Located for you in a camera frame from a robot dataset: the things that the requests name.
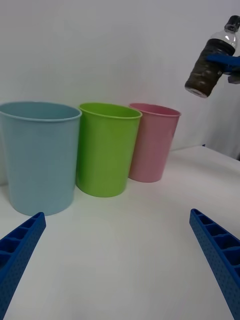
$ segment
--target light blue bucket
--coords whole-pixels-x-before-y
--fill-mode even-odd
[[[73,201],[80,116],[47,102],[0,105],[9,198],[15,210],[53,215]]]

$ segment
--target plastic bottle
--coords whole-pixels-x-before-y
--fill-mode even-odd
[[[195,66],[185,83],[185,89],[201,98],[207,98],[224,72],[224,67],[216,62],[207,61],[211,54],[233,56],[237,48],[236,32],[240,27],[240,16],[233,15],[224,30],[214,33],[207,41]]]

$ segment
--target white wall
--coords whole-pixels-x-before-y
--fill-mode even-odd
[[[221,135],[236,138],[240,86],[221,79],[201,99],[184,84],[209,36],[240,14],[231,1],[1,0],[0,101],[161,104],[182,112],[173,148],[230,154],[218,129],[226,115]]]

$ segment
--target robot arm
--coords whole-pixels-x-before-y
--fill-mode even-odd
[[[207,61],[224,65],[224,74],[228,75],[228,82],[230,84],[240,84],[240,56],[211,54],[206,59]]]

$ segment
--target pink bucket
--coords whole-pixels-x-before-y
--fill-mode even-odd
[[[155,104],[131,103],[129,106],[142,112],[129,178],[140,182],[159,181],[181,113]]]

